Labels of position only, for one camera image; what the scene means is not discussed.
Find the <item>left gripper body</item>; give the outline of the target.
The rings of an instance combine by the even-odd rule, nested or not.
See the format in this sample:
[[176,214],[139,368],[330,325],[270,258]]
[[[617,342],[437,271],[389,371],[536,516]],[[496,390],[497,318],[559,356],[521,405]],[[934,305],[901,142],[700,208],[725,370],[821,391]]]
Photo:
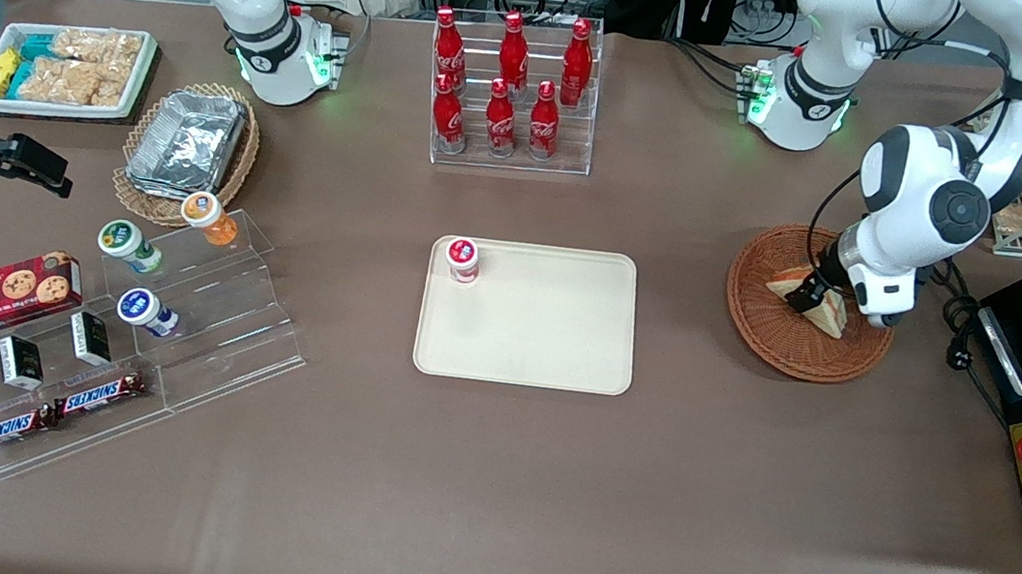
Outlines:
[[821,277],[867,315],[895,317],[917,299],[917,266],[886,257],[863,235],[842,233],[818,254]]

